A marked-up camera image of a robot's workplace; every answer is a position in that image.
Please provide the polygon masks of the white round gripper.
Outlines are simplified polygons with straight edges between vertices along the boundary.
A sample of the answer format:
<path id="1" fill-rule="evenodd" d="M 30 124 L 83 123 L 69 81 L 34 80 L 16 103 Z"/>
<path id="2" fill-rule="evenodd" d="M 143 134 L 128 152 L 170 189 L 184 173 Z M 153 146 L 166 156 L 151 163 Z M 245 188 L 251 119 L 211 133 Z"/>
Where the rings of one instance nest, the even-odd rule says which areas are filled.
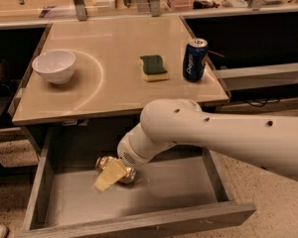
<path id="1" fill-rule="evenodd" d="M 137 124 L 120 140 L 117 156 L 127 167 L 138 169 L 174 146 L 174 143 L 153 141 L 145 134 L 141 124 Z M 101 158 L 97 161 L 99 174 L 92 186 L 95 191 L 103 192 L 127 175 L 127 168 L 120 160 Z"/>

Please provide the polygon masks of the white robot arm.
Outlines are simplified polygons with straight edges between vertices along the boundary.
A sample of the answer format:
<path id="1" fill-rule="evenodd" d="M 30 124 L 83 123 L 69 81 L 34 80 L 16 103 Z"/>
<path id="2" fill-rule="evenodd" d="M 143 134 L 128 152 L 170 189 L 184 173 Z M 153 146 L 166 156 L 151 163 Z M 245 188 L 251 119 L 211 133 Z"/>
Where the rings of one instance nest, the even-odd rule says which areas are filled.
<path id="1" fill-rule="evenodd" d="M 207 148 L 298 181 L 298 117 L 207 113 L 187 99 L 158 99 L 117 146 L 93 187 L 104 191 L 177 145 Z"/>

